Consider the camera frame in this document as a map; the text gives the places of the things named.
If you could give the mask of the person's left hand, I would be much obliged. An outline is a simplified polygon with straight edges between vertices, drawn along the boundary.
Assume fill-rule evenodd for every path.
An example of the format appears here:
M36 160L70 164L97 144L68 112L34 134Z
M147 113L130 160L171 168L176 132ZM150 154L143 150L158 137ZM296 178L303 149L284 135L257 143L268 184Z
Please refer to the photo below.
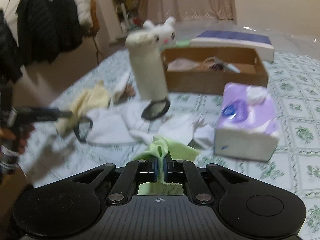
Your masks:
M35 126L32 124L24 125L20 129L20 135L17 137L10 129L8 128L1 128L1 145L3 145L5 142L9 141L17 141L18 140L18 146L17 151L19 155L22 155L25 153L25 149L27 147L28 139L31 136L31 133L35 130Z

